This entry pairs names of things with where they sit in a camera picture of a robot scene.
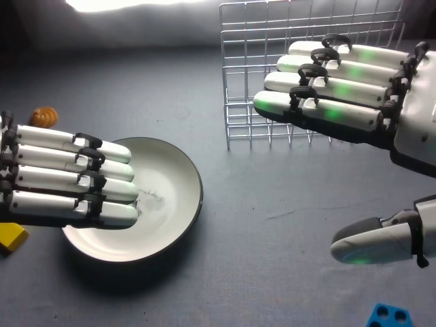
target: white plate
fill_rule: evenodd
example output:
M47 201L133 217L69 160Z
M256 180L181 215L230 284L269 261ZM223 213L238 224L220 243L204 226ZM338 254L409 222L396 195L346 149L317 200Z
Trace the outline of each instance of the white plate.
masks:
M129 165L140 189L134 203L140 213L126 230L63 228L81 252L98 260L130 262L156 255L193 225L203 202L200 175L192 161L170 143L152 138L116 141L130 149Z

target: blue toy brick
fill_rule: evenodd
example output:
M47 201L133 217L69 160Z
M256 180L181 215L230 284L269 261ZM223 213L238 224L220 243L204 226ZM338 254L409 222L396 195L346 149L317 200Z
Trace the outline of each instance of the blue toy brick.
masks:
M378 303L367 327L412 327L409 311Z

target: metal wire rack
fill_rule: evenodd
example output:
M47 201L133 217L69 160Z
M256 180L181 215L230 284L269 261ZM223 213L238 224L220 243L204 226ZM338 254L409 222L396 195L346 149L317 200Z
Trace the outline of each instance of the metal wire rack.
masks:
M235 139L287 138L313 131L275 123L253 110L254 95L279 57L298 40L347 35L355 44L397 48L405 24L403 0L278 0L223 3L219 7L227 146Z

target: wire basket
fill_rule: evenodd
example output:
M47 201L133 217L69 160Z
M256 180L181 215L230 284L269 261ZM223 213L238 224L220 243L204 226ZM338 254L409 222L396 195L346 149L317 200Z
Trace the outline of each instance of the wire basket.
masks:
M219 7L223 57L224 119L227 146L245 139L305 136L313 131L276 123L253 110L254 95L292 42L321 41L327 33L354 44L397 48L405 24L403 0L284 0L223 3Z

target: gray wall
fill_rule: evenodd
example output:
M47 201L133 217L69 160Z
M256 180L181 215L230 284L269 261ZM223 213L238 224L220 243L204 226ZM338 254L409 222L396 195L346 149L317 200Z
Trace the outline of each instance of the gray wall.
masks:
M313 0L315 11L329 15L332 1ZM373 7L375 1L359 0L358 10ZM381 0L380 5L399 1ZM199 0L80 13L65 0L14 0L26 30L40 50L218 44L221 2L224 0ZM307 0L295 2L309 3ZM403 18L410 27L408 34L421 37L426 19L435 8L436 1L405 0Z

